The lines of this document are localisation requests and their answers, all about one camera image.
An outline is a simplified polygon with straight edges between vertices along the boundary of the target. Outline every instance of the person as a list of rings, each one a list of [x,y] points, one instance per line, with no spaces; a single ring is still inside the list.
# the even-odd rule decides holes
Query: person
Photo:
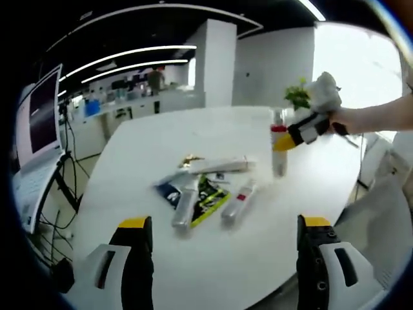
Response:
[[[165,76],[159,69],[154,67],[153,70],[148,74],[148,84],[151,89],[152,96],[159,95],[159,91],[161,90],[161,82],[165,84]],[[154,102],[155,114],[159,114],[160,105],[160,101]]]
[[[384,105],[367,108],[340,108],[331,113],[330,123],[346,126],[349,134],[382,130],[413,130],[413,70],[409,68],[407,85],[412,93]],[[403,192],[413,210],[413,169],[408,174]]]

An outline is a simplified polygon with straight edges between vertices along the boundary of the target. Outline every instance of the white table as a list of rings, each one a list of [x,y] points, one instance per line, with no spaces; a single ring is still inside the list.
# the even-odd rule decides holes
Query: white table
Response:
[[[271,180],[272,115],[266,107],[186,110],[124,122],[103,151],[76,221],[75,263],[108,243],[125,218],[151,215],[154,309],[241,310],[296,272],[297,215],[335,223],[357,180],[360,150],[339,136],[290,151],[287,176],[265,186],[235,230],[218,210],[178,238],[171,206],[151,188],[187,154],[251,155]]]

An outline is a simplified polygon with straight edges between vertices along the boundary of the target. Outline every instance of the computer monitor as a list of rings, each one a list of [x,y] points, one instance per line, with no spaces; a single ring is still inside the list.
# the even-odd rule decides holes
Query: computer monitor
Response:
[[[60,72],[61,65],[36,83],[17,110],[15,134],[21,169],[42,154],[61,148],[56,104]]]

